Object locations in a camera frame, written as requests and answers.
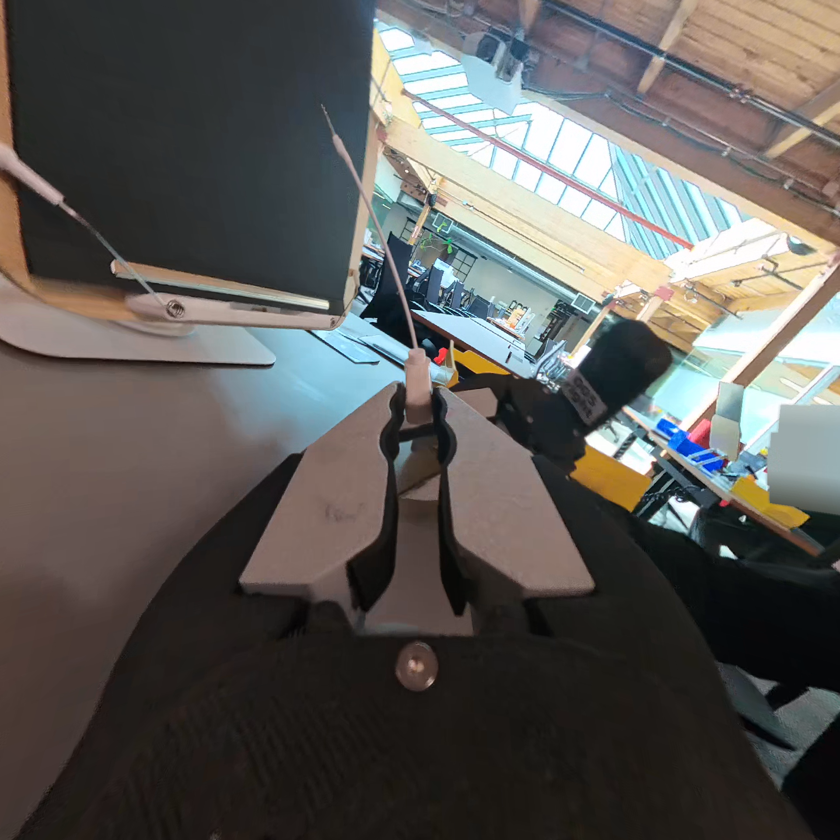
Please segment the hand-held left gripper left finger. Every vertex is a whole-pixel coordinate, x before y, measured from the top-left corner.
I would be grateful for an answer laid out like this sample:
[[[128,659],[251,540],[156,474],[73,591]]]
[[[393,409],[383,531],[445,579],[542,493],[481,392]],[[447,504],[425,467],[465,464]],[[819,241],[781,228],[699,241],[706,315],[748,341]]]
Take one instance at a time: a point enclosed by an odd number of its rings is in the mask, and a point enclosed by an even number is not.
[[[402,424],[393,382],[307,447],[239,577],[244,593],[372,609],[395,567]]]

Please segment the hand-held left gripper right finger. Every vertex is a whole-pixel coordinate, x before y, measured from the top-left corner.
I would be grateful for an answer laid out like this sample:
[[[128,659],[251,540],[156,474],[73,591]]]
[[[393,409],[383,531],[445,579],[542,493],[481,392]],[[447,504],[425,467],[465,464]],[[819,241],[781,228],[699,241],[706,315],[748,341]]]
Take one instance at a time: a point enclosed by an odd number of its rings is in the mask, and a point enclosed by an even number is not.
[[[581,597],[595,583],[531,453],[458,393],[433,397],[439,460],[438,545],[457,616]]]

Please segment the white plastic cable tie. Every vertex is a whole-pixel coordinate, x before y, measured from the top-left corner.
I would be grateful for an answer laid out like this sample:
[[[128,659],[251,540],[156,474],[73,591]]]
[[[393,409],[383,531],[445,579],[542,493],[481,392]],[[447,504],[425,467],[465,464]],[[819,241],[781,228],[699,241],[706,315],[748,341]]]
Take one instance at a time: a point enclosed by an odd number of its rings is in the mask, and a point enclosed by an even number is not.
[[[397,295],[402,303],[406,326],[411,340],[411,349],[408,352],[404,364],[406,382],[405,400],[405,421],[409,425],[409,431],[416,432],[421,427],[430,425],[433,420],[433,383],[430,370],[430,360],[424,349],[418,345],[417,335],[413,324],[412,311],[406,299],[400,272],[394,261],[391,247],[387,244],[382,226],[375,215],[375,211],[368,197],[362,180],[355,169],[354,163],[346,150],[340,136],[336,132],[329,113],[325,106],[321,105],[323,116],[328,124],[332,137],[332,144],[350,171],[353,181],[358,188],[360,199],[366,207],[369,218],[374,224],[385,252],[385,259],[391,269],[392,278],[395,283]],[[396,488],[399,497],[430,501],[432,488],[436,487],[438,481],[437,461],[434,459],[434,451],[430,449],[414,449],[409,451],[401,468],[396,472]]]

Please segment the person's right forearm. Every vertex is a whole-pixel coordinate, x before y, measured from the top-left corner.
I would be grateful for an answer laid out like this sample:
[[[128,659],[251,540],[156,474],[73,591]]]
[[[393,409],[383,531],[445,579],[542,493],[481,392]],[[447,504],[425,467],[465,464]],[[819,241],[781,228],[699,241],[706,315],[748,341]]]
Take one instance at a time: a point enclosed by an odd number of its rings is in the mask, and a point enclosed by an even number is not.
[[[709,553],[685,534],[584,493],[672,585],[715,659],[786,685],[839,691],[839,574]]]

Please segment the small blue bin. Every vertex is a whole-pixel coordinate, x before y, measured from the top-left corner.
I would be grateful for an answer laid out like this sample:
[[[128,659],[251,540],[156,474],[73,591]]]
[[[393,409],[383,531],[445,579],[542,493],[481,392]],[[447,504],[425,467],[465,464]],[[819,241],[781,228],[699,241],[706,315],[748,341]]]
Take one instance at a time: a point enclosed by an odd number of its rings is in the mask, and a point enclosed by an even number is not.
[[[693,442],[685,430],[671,423],[668,419],[660,418],[654,427],[654,431],[666,440],[667,449],[684,456],[694,466],[700,467],[710,474],[723,470],[725,466],[724,458],[720,457],[715,450],[704,448]]]

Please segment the long wooden office table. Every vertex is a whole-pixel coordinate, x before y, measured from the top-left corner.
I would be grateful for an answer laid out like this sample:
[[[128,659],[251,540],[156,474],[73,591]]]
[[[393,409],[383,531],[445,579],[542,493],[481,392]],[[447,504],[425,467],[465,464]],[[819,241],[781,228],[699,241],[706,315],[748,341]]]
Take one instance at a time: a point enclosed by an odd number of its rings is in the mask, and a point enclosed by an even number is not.
[[[526,359],[524,343],[490,321],[430,311],[411,314],[415,324],[452,341],[457,349],[471,351],[519,378],[532,377],[533,364]]]

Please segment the silver laptop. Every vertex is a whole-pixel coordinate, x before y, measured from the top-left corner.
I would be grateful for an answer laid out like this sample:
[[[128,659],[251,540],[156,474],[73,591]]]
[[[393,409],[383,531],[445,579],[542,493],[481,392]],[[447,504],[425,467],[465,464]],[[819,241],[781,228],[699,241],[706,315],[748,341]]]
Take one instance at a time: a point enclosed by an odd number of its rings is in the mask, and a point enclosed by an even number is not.
[[[358,335],[343,329],[310,334],[354,364],[378,364],[383,358],[403,367],[408,359],[408,348],[387,335]]]

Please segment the small yellow bin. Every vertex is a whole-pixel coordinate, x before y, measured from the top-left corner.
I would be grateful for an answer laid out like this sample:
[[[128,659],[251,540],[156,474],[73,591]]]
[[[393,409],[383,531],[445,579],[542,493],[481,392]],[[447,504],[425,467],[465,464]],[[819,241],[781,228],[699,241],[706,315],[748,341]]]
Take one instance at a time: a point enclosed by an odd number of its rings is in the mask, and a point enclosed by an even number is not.
[[[798,529],[810,518],[808,513],[796,507],[773,503],[770,493],[751,477],[739,477],[731,487],[731,497],[788,530]]]

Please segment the red ceiling pipe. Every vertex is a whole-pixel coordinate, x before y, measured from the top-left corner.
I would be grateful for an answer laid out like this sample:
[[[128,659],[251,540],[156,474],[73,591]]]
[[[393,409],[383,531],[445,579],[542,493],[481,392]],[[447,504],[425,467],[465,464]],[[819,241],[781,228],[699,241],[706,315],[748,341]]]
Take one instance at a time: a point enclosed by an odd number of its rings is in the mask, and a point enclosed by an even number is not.
[[[633,171],[608,140],[547,107],[504,114],[464,91],[401,94],[438,142],[604,233],[660,259],[696,243],[677,213],[657,220],[650,203],[624,191],[622,176]]]

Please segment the black office chair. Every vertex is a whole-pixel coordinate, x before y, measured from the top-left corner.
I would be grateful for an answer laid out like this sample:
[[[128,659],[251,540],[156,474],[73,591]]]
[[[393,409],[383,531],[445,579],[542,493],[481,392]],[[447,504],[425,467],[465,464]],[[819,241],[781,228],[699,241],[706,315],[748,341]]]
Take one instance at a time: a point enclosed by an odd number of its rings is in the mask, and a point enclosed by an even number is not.
[[[406,333],[406,320],[396,283],[399,281],[402,289],[406,288],[413,248],[394,233],[388,235],[387,246],[397,269],[396,276],[393,275],[391,264],[386,259],[378,287],[371,302],[362,311],[361,317],[375,320],[375,326],[381,331],[402,334]]]

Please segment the white board stand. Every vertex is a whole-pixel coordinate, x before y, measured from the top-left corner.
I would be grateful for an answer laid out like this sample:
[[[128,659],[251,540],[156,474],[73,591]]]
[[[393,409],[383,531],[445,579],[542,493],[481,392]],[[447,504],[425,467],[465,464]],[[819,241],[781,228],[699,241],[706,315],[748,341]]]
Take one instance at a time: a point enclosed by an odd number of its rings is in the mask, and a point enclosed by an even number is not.
[[[349,283],[330,301],[153,266],[129,264],[141,287],[97,287],[2,268],[1,339],[68,361],[270,367],[250,328],[331,331],[350,311]]]

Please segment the grey ceiling lamp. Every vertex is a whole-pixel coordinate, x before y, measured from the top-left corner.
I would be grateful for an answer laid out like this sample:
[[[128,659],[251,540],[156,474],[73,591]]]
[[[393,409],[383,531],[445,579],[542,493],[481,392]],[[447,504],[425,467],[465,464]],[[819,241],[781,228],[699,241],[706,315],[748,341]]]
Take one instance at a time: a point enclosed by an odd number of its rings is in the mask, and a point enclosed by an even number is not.
[[[460,56],[469,92],[489,108],[511,116],[522,98],[529,46],[497,28],[465,37]]]

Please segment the black board with wooden frame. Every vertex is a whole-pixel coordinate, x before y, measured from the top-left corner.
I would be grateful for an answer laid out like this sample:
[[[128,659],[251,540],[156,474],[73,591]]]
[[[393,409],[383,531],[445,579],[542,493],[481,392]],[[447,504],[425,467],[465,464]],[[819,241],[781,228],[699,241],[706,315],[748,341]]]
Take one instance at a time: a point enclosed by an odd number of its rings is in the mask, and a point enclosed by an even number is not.
[[[2,268],[352,300],[376,7],[2,2]]]

